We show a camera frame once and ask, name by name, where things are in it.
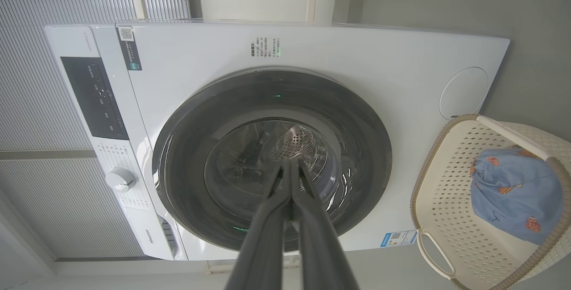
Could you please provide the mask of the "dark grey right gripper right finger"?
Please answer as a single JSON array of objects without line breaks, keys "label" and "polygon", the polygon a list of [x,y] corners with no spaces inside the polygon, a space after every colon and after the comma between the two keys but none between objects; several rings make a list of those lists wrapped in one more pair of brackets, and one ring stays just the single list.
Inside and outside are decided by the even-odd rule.
[{"label": "dark grey right gripper right finger", "polygon": [[303,162],[292,161],[292,221],[298,232],[304,290],[358,290],[330,216]]}]

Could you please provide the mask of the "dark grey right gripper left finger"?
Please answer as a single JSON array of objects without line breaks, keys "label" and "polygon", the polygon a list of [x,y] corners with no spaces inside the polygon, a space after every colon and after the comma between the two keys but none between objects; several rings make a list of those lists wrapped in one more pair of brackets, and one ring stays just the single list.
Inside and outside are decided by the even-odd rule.
[{"label": "dark grey right gripper left finger", "polygon": [[291,165],[285,160],[267,176],[262,202],[227,280],[227,290],[281,290],[284,229],[292,196]]}]

